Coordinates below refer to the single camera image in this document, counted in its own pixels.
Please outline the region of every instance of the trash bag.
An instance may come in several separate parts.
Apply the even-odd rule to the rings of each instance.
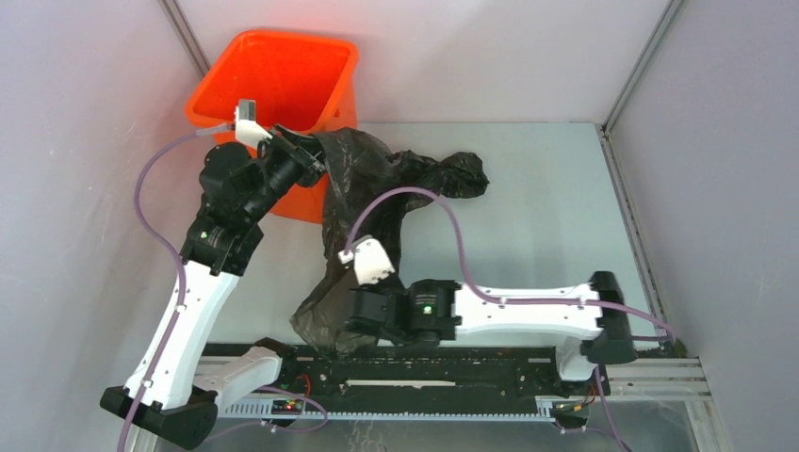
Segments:
[[[330,182],[324,199],[322,241],[324,278],[291,316],[291,326],[305,343],[321,352],[344,355],[377,339],[345,331],[352,312],[354,271],[337,253],[344,249],[352,224],[367,205],[399,186],[419,186],[447,198],[475,198],[488,187],[482,160],[474,153],[454,153],[440,162],[413,151],[391,153],[374,136],[355,129],[314,134],[325,154]],[[417,194],[389,198],[373,210],[358,231],[380,240],[400,271],[400,228],[405,214],[431,203]]]

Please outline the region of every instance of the orange bucket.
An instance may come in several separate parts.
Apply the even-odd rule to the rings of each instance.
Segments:
[[[255,119],[308,134],[357,127],[352,73],[358,49],[343,40],[283,31],[251,30],[236,36],[194,90],[185,107],[189,122],[211,127],[233,122],[239,99],[255,101]],[[216,134],[218,143],[233,132]],[[274,215],[322,222],[327,176],[310,188],[292,187],[270,210]]]

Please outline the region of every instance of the gray wall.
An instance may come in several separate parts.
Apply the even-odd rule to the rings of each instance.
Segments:
[[[198,77],[152,0],[6,0],[0,37],[0,450],[112,450],[122,422],[100,395],[134,370],[174,281],[133,185],[190,130],[181,106]],[[145,185],[173,242],[209,144]]]
[[[736,451],[795,450],[796,24],[796,2],[689,2],[613,131],[661,294]]]
[[[233,36],[260,26],[351,40],[361,54],[355,76],[361,121],[590,122],[608,113],[666,3],[236,0],[230,8],[230,2],[190,0],[181,5],[211,60]]]

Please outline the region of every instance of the purple cable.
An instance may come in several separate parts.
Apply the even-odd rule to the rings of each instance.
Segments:
[[[267,421],[243,422],[241,424],[236,424],[236,425],[234,425],[234,426],[232,426],[230,428],[226,428],[225,430],[223,430],[223,431],[221,431],[219,433],[216,433],[214,435],[209,436],[208,438],[205,439],[204,442],[205,443],[209,443],[211,441],[217,440],[218,438],[220,438],[220,437],[222,437],[222,436],[224,436],[224,435],[226,435],[226,434],[228,434],[228,433],[230,433],[232,431],[236,431],[236,430],[238,430],[240,428],[255,427],[255,426],[260,426],[260,427],[269,426],[270,428],[275,428],[277,430],[282,430],[282,431],[289,431],[291,433],[310,433],[312,431],[316,431],[316,430],[319,430],[320,428],[324,427],[328,423],[328,421],[330,420],[328,418],[327,410],[325,410],[324,407],[322,407],[319,402],[317,402],[316,400],[314,400],[314,399],[312,399],[310,397],[306,397],[304,395],[299,395],[299,394],[294,394],[294,393],[291,393],[289,391],[284,391],[284,390],[279,389],[279,388],[274,388],[272,386],[261,386],[260,389],[263,390],[263,391],[269,391],[269,392],[275,393],[275,394],[281,394],[283,396],[289,396],[292,399],[302,400],[305,403],[309,403],[309,404],[313,405],[314,407],[317,408],[317,410],[319,410],[319,412],[322,413],[322,422],[316,424],[315,426],[308,427],[308,428],[286,428],[286,427],[280,427],[280,426],[275,426],[274,424],[271,424],[271,423],[269,423]]]
[[[619,444],[619,447],[622,450],[629,452],[629,446],[622,441],[622,437],[619,435],[619,430],[616,429],[616,424],[613,422],[611,408],[608,407],[608,400],[605,397],[605,389],[602,387],[602,376],[599,374],[599,366],[594,368],[594,380],[596,381],[596,391],[599,393],[599,400],[602,401],[602,408],[605,409],[605,417],[608,419],[608,425],[611,426],[613,438],[616,440],[616,443]]]
[[[350,234],[347,236],[347,243],[344,246],[344,250],[352,252],[352,243],[355,241],[355,236],[358,234],[358,230],[361,228],[361,225],[364,224],[364,221],[367,219],[367,216],[369,215],[369,213],[371,213],[372,210],[374,210],[375,207],[377,207],[381,202],[387,200],[388,198],[391,198],[392,196],[396,196],[402,193],[415,193],[418,195],[426,196],[444,208],[444,210],[447,212],[447,215],[449,216],[449,221],[452,223],[452,229],[455,231],[455,240],[457,241],[457,246],[458,246],[458,260],[461,264],[461,272],[464,274],[464,282],[466,286],[468,286],[469,289],[471,289],[472,292],[474,292],[474,294],[480,299],[483,299],[489,303],[503,304],[500,298],[491,297],[490,295],[483,293],[482,290],[480,290],[480,288],[474,283],[471,272],[469,271],[469,268],[466,265],[464,238],[463,235],[461,234],[461,225],[458,222],[458,219],[455,217],[455,212],[452,211],[452,208],[449,206],[449,204],[447,204],[446,201],[444,201],[443,198],[431,192],[430,190],[419,188],[417,186],[401,186],[399,188],[388,190],[379,197],[375,198],[375,200],[372,201],[367,206],[367,208],[364,209],[363,212],[361,212],[361,215],[358,217],[357,220],[355,220],[355,223],[352,225]],[[580,301],[579,299],[508,299],[505,301],[504,304],[528,304],[528,305],[561,304],[561,305],[573,306],[580,304]],[[661,321],[660,319],[656,318],[655,316],[649,315],[643,311],[630,308],[623,304],[603,301],[601,299],[590,299],[587,300],[585,304],[588,306],[598,306],[600,308],[615,309],[617,311],[622,311],[627,314],[636,315],[654,324],[655,326],[663,330],[666,330],[672,337],[677,337],[677,332],[675,331],[674,328],[672,328],[667,323]],[[655,337],[649,337],[649,336],[637,336],[637,337],[639,337],[639,340],[656,340]]]
[[[141,187],[144,185],[144,178],[147,177],[147,173],[150,172],[150,169],[153,167],[155,162],[164,156],[165,153],[168,153],[178,145],[183,144],[192,138],[205,137],[230,129],[231,126],[229,124],[224,124],[207,129],[198,129],[191,135],[186,135],[185,137],[176,139],[172,143],[161,148],[157,153],[155,153],[155,155],[153,155],[153,157],[150,158],[150,160],[144,165],[144,168],[141,169],[139,178],[136,180],[136,188],[133,194],[133,207],[136,210],[136,217],[139,219],[141,225],[144,226],[144,229],[147,231],[147,233],[149,233],[167,250],[172,258],[172,261],[174,262],[175,270],[177,271],[178,293],[176,306],[182,306],[184,304],[184,299],[186,298],[186,270],[183,268],[183,260],[180,258],[180,254],[177,252],[175,247],[173,247],[169,240],[167,240],[163,235],[159,234],[158,231],[156,231],[155,228],[150,225],[150,223],[147,221],[147,218],[144,216],[144,213],[141,211]],[[161,340],[158,341],[158,345],[155,347],[153,357],[150,360],[150,363],[147,365],[147,369],[144,371],[144,376],[141,379],[142,385],[139,387],[139,390],[136,391],[136,396],[133,398],[133,402],[130,404],[130,409],[124,418],[122,431],[120,432],[120,440],[117,443],[117,452],[125,452],[125,443],[127,443],[127,436],[130,433],[131,426],[133,425],[133,417],[136,415],[136,411],[141,404],[141,399],[144,397],[144,392],[147,389],[143,385],[143,382],[149,380],[153,376],[155,368],[158,366],[158,361],[161,359],[161,355],[164,353],[164,348],[166,348],[172,331],[174,331],[175,325],[177,324],[179,315],[180,314],[177,312],[177,310],[172,312],[170,321],[167,324],[167,328],[164,330],[164,335],[161,336]]]

